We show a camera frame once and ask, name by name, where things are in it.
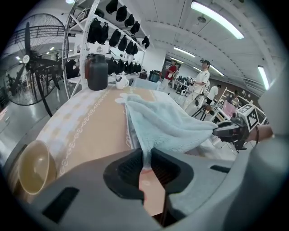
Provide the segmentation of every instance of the light blue towel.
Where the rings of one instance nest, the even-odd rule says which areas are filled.
[[[208,139],[218,127],[188,116],[177,104],[148,102],[134,94],[126,98],[126,115],[132,148],[142,148],[146,168],[150,167],[152,148],[187,152]]]

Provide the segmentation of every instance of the man in red shirt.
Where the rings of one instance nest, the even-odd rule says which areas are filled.
[[[168,83],[172,80],[172,75],[177,71],[176,62],[172,60],[172,66],[167,70],[166,76],[159,86],[159,90],[165,92],[168,88]]]

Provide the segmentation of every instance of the beige bowl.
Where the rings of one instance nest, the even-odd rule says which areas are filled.
[[[31,195],[55,180],[55,161],[44,142],[35,140],[25,148],[19,158],[18,175],[21,186]]]

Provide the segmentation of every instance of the dark plastic bottle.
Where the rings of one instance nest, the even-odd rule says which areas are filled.
[[[94,55],[89,62],[89,76],[87,83],[89,89],[100,91],[107,88],[108,67],[104,55]]]

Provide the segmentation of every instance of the ceiling light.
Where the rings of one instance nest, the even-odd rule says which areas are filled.
[[[208,7],[206,7],[200,3],[197,3],[197,2],[192,2],[191,8],[209,16],[213,20],[220,23],[223,27],[225,27],[227,30],[229,30],[237,39],[244,38],[242,33],[239,32],[237,30],[237,28],[235,28],[227,19],[225,19],[223,16],[219,15],[217,12],[214,12],[213,10],[209,9]]]
[[[210,65],[211,68],[213,68],[216,72],[218,72],[221,76],[224,76],[221,72],[219,72],[215,67],[213,67],[212,65]]]
[[[268,90],[268,88],[269,88],[269,83],[268,83],[268,79],[267,79],[267,76],[266,76],[264,67],[258,66],[258,70],[259,70],[259,72],[260,72],[260,74],[261,74],[261,76],[262,76],[265,89]]]
[[[171,59],[172,59],[172,60],[175,60],[175,61],[177,61],[177,62],[179,62],[179,63],[184,63],[184,62],[182,62],[182,61],[180,61],[180,60],[177,60],[177,59],[174,59],[174,58],[172,58],[172,57],[171,57]]]
[[[201,72],[201,70],[200,70],[200,69],[198,69],[198,68],[196,68],[196,67],[193,67],[193,68]]]
[[[191,54],[191,53],[189,53],[189,52],[183,51],[183,50],[181,50],[181,49],[179,49],[179,48],[176,48],[176,47],[175,47],[174,49],[177,50],[177,51],[183,52],[183,53],[185,53],[185,54],[187,54],[187,55],[190,55],[190,56],[192,56],[192,57],[195,58],[195,55],[193,55],[193,54]]]

